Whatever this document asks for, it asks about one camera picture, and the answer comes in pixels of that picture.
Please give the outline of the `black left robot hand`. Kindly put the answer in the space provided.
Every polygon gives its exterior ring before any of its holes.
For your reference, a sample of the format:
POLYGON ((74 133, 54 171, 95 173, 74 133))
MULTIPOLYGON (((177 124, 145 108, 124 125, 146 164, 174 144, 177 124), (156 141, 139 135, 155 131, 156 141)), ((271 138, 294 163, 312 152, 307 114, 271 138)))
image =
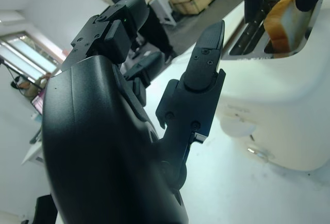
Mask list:
POLYGON ((121 0, 91 17, 46 86, 42 148, 64 223, 188 223, 180 194, 190 146, 209 136, 225 79, 218 69, 225 23, 199 37, 180 80, 169 81, 156 116, 120 72, 145 23, 145 0, 121 0))

